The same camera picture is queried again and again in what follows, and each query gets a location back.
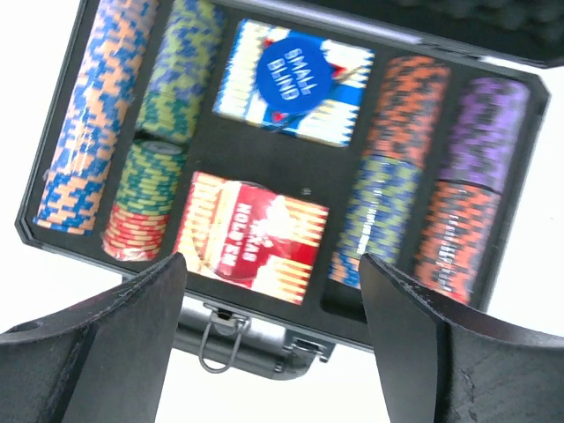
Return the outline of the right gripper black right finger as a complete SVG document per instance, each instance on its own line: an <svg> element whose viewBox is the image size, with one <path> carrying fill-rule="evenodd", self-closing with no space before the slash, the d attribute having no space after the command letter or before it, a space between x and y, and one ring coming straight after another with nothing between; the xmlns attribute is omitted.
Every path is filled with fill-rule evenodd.
<svg viewBox="0 0 564 423"><path fill-rule="evenodd" d="M563 420L563 339L439 294L377 256L360 285L393 422Z"/></svg>

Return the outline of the red playing card deck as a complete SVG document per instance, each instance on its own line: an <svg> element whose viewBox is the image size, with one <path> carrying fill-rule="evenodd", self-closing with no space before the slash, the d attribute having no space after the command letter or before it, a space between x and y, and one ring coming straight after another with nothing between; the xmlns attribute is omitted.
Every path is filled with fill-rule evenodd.
<svg viewBox="0 0 564 423"><path fill-rule="evenodd" d="M252 182L196 172L174 249L190 272L300 305L328 214Z"/></svg>

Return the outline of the black poker set case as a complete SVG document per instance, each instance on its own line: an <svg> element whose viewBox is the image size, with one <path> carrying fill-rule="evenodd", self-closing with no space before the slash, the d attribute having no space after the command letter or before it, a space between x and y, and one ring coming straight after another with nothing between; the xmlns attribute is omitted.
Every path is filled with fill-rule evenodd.
<svg viewBox="0 0 564 423"><path fill-rule="evenodd" d="M36 153L26 193L15 226L21 240L30 246L68 256L128 278L143 271L143 262L124 262L102 249L102 232L110 218L110 206L125 168L134 137L134 122L141 109L152 65L172 12L172 3L161 1L155 12L143 11L149 33L144 56L133 78L130 104L116 128L117 144L104 169L101 197L75 194L85 204L53 226L40 225L42 214L55 208L44 204L42 194L56 162L72 162L74 153L65 141L78 141L87 152L96 148L102 124L87 105L79 72L88 44L94 39L95 23L102 17L102 3L84 1L79 6L73 33L64 58L49 114ZM323 204L330 219L323 233L314 275L302 306L285 305L259 294L224 288L204 277L189 279L187 293L201 301L261 321L286 331L283 345L271 341L246 341L236 356L238 368L271 379L289 380L306 373L311 358L298 349L299 343L348 345L369 348L368 326L360 294L341 286L329 276L330 252L336 246L344 201L352 186L353 165L360 160L360 141L368 134L381 82L383 66L393 56L420 53L445 61L454 74L442 116L435 128L443 135L454 119L455 98L472 75L481 71L496 76L514 76L518 64L553 69L563 64L563 4L560 1L378 1L370 6L353 1L222 1L226 16L211 85L204 96L204 114L189 143L188 162L164 233L161 256L169 255L181 224L181 208L188 196L189 179L198 170L221 176L239 176L246 182L300 200ZM288 24L344 41L355 41L376 52L370 87L360 106L360 122L351 147L329 147L300 141L287 135L269 135L262 130L229 121L212 113L212 99L227 67L228 45L235 39L237 23L244 18Z"/></svg>

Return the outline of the blue small blind button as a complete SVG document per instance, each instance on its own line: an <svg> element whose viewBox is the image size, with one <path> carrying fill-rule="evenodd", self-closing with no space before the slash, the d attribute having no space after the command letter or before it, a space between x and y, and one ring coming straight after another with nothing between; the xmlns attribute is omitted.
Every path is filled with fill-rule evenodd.
<svg viewBox="0 0 564 423"><path fill-rule="evenodd" d="M263 51L256 66L256 87L274 110L301 115L329 96L332 69L319 43L290 36Z"/></svg>

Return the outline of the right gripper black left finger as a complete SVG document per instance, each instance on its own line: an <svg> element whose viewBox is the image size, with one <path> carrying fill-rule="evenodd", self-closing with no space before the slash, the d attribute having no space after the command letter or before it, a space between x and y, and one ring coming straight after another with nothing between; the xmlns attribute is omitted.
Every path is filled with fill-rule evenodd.
<svg viewBox="0 0 564 423"><path fill-rule="evenodd" d="M3 422L153 422L179 320L186 264L136 277L1 336Z"/></svg>

